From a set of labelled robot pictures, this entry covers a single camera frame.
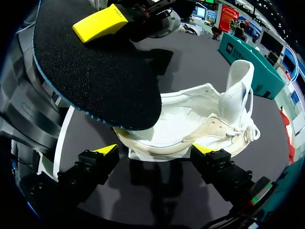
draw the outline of shoe tongue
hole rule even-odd
[[[235,61],[229,71],[227,89],[218,103],[218,115],[239,127],[253,79],[254,67],[248,61]]]
[[[228,91],[232,86],[234,86],[238,82],[249,81],[249,80],[251,80],[252,82],[253,76],[250,79],[248,79],[248,77],[245,77],[248,74],[251,74],[251,70],[252,70],[251,65],[252,64],[250,62],[243,60],[235,61],[231,65],[227,80],[226,91]]]

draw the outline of dark gray table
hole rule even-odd
[[[159,76],[162,93],[204,83],[211,83],[223,92],[230,66],[218,52],[218,46],[219,42],[207,37],[181,33],[137,44],[146,51],[156,48],[173,51],[165,75]],[[262,176],[275,181],[288,165],[285,128],[275,101],[255,96],[252,118],[261,137],[234,157],[234,161],[253,171],[253,181]],[[115,143],[120,145],[121,152],[126,152],[110,127],[75,110],[63,143],[60,170],[73,166],[77,155],[85,149]],[[231,206],[212,185],[202,181],[190,162],[143,163],[123,156],[106,184],[98,186],[80,208],[117,222],[199,228],[226,215]]]

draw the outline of person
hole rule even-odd
[[[253,37],[252,37],[252,42],[255,44],[257,40],[258,40],[258,35],[257,35],[257,33],[256,33],[256,34],[254,34]]]
[[[229,34],[233,35],[235,33],[235,28],[236,28],[236,21],[237,21],[237,17],[233,17],[230,20],[230,30],[229,30]]]
[[[250,25],[250,22],[245,20],[245,21],[241,21],[236,25],[235,28],[235,33],[234,33],[234,37],[237,37],[241,40],[245,40],[246,36],[244,34],[245,30],[247,29],[247,27]]]
[[[213,40],[217,40],[217,41],[221,41],[221,39],[223,38],[223,32],[218,29],[217,27],[212,27],[212,33],[213,33]]]

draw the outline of shoelace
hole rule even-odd
[[[242,119],[242,127],[234,127],[234,130],[230,130],[226,132],[227,137],[235,137],[242,135],[244,133],[246,142],[257,140],[261,132],[254,124],[251,115],[253,110],[253,90],[250,88],[250,109],[247,112],[247,115]]]

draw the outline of yellow block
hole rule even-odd
[[[214,149],[210,149],[208,147],[200,146],[198,144],[193,143],[193,146],[196,147],[202,154],[210,153],[211,151],[215,151]]]
[[[73,25],[73,30],[83,43],[87,43],[107,34],[115,34],[127,19],[112,4],[110,7],[96,12]]]
[[[100,149],[97,149],[97,150],[93,150],[92,152],[98,152],[98,153],[101,153],[101,154],[104,154],[106,155],[107,153],[109,153],[113,148],[115,148],[116,146],[118,146],[118,144],[114,144],[114,145],[111,145],[111,146],[106,146],[104,148],[100,148]]]

